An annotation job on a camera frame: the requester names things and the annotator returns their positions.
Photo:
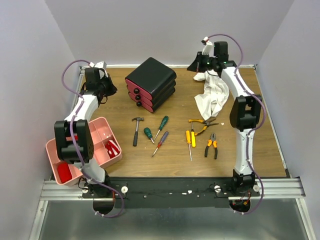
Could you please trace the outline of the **pink top drawer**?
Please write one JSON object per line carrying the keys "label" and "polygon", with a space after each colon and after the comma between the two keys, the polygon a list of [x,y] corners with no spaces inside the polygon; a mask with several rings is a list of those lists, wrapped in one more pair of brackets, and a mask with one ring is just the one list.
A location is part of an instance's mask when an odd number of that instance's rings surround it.
{"label": "pink top drawer", "polygon": [[146,97],[149,100],[153,99],[152,95],[148,91],[146,91],[142,87],[138,86],[134,82],[130,81],[129,79],[125,79],[125,82],[127,85],[127,89],[130,93],[135,94],[135,95],[141,95],[143,97]]}

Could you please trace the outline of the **black drawer cabinet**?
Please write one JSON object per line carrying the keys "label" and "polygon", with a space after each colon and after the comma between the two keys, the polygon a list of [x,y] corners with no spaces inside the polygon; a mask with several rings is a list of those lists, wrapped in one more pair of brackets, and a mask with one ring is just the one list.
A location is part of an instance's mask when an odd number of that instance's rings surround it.
{"label": "black drawer cabinet", "polygon": [[170,97],[176,89],[176,72],[153,57],[149,57],[125,77],[148,91],[154,112]]}

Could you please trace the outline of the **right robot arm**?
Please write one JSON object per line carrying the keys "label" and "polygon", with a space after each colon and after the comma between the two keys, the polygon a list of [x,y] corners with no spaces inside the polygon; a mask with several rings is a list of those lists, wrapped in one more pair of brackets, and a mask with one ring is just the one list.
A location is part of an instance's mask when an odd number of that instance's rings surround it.
{"label": "right robot arm", "polygon": [[201,42],[204,48],[197,53],[187,70],[196,73],[215,71],[232,93],[234,103],[229,120],[236,133],[236,162],[230,191],[236,196],[241,196],[255,185],[253,142],[260,121],[262,97],[248,88],[236,63],[229,60],[226,41],[212,43],[205,37]]}

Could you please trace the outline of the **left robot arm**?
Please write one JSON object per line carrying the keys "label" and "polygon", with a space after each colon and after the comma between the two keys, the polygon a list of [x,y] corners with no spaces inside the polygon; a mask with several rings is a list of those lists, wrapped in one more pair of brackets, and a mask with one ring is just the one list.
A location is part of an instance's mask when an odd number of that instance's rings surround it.
{"label": "left robot arm", "polygon": [[84,70],[85,88],[77,95],[77,104],[71,113],[54,124],[57,156],[61,161],[75,166],[86,179],[88,190],[99,197],[107,197],[117,191],[111,187],[106,170],[94,158],[94,143],[89,120],[98,109],[103,98],[114,95],[117,88],[110,75],[102,67]]}

